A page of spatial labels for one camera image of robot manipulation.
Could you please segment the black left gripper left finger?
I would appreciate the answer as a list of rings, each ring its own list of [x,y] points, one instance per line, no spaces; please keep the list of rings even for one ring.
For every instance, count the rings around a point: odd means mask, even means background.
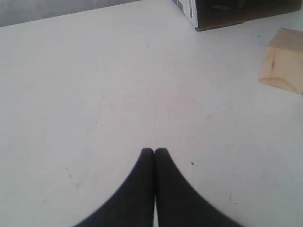
[[[77,227],[152,227],[155,205],[155,155],[143,148],[117,191]]]

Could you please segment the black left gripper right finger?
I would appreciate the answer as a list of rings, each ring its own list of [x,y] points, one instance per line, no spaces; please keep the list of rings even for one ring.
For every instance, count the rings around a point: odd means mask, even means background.
[[[188,183],[166,148],[155,150],[156,207],[160,227],[239,227]]]

